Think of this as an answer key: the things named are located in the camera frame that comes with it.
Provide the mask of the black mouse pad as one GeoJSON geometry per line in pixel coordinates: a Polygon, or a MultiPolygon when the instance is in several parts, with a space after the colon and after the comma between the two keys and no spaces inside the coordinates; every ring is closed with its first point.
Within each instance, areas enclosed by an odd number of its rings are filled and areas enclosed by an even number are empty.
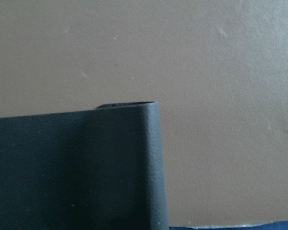
{"type": "Polygon", "coordinates": [[[159,106],[0,118],[0,230],[167,230],[159,106]]]}

